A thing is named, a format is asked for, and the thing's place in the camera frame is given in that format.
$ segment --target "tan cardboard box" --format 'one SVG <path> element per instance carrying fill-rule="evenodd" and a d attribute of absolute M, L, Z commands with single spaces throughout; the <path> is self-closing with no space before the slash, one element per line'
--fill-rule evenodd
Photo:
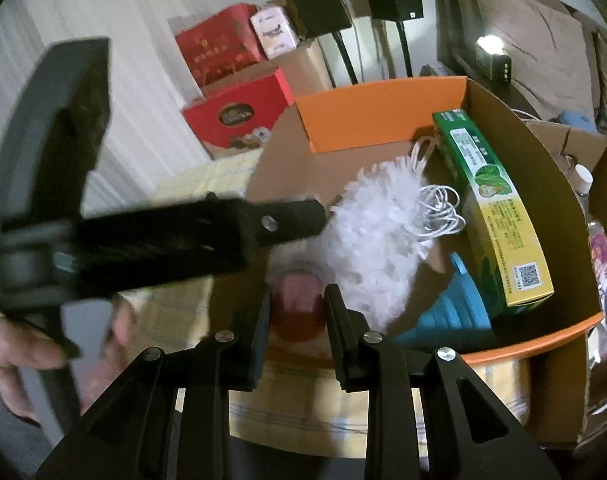
<path fill-rule="evenodd" d="M 586 224 L 574 193 L 541 142 L 490 92 L 461 77 L 394 79 L 302 97 L 277 120 L 251 177 L 250 201 L 303 194 L 329 206 L 361 168 L 406 155 L 412 139 L 433 131 L 432 113 L 464 108 L 502 161 L 523 199 L 547 260 L 554 295 L 532 312 L 496 326 L 499 348 L 468 354 L 488 364 L 546 352 L 581 337 L 601 319 Z M 429 182 L 452 184 L 438 153 L 426 168 Z M 460 254 L 474 268 L 465 233 L 439 239 L 418 271 L 407 311 L 392 335 L 411 329 L 451 277 L 447 257 Z M 212 331 L 226 327 L 231 308 L 261 298 L 265 259 L 242 274 L 215 280 Z M 329 361 L 269 352 L 268 358 L 331 367 Z"/>
<path fill-rule="evenodd" d="M 569 155 L 592 171 L 589 208 L 607 235 L 607 139 L 563 124 L 528 121 L 528 126 L 562 164 Z M 533 358 L 531 373 L 532 405 L 527 428 L 540 442 L 573 449 L 605 431 L 607 363 L 588 369 L 587 334 Z"/>
<path fill-rule="evenodd" d="M 286 76 L 286 81 L 295 97 L 316 94 L 332 88 L 319 43 L 304 41 L 290 52 L 277 56 L 275 59 L 250 65 L 239 72 L 204 86 L 202 91 L 204 94 L 213 93 L 233 83 L 250 80 L 256 75 L 270 72 L 277 66 Z"/>

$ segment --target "printed label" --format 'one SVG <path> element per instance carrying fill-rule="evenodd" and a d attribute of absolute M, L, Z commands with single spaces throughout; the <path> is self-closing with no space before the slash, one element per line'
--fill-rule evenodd
<path fill-rule="evenodd" d="M 523 264 L 512 268 L 515 273 L 515 281 L 517 282 L 517 290 L 528 290 L 541 286 L 541 276 L 536 262 Z"/>
<path fill-rule="evenodd" d="M 457 148 L 463 156 L 466 165 L 470 168 L 472 174 L 476 174 L 477 170 L 486 166 L 486 159 L 483 158 L 483 153 L 477 147 L 471 135 L 465 128 L 455 128 L 450 131 L 450 136 L 453 137 Z"/>
<path fill-rule="evenodd" d="M 232 103 L 219 112 L 219 122 L 224 126 L 239 126 L 250 121 L 255 110 L 247 103 Z"/>

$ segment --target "orange cardboard flap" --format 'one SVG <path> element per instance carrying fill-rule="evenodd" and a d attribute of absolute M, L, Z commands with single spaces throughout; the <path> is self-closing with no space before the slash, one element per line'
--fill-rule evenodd
<path fill-rule="evenodd" d="M 392 79 L 296 99 L 312 152 L 411 140 L 432 131 L 432 113 L 462 108 L 466 78 Z"/>

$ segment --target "white curtain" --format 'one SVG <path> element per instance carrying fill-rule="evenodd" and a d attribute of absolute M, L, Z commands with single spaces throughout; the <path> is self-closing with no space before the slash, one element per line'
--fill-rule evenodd
<path fill-rule="evenodd" d="M 200 95 L 168 19 L 200 0 L 5 0 L 0 7 L 0 139 L 23 85 L 56 41 L 112 39 L 112 122 L 84 212 L 146 200 L 157 184 L 208 161 L 180 110 Z"/>

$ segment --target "collapsible funnel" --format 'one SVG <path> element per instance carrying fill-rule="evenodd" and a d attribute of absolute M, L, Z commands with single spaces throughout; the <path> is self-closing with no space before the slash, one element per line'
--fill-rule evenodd
<path fill-rule="evenodd" d="M 488 312 L 477 286 L 459 254 L 450 254 L 455 273 L 417 326 L 399 334 L 394 341 L 402 346 L 437 349 L 448 346 L 458 352 L 484 350 L 492 346 L 494 335 Z"/>

